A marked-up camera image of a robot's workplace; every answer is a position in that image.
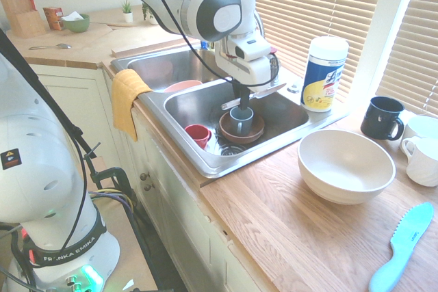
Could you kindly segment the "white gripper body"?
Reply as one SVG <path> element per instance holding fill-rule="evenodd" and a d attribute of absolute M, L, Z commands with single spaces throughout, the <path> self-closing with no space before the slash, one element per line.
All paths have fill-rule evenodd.
<path fill-rule="evenodd" d="M 240 83 L 263 86 L 271 79 L 271 46 L 262 36 L 227 36 L 215 42 L 217 66 Z"/>

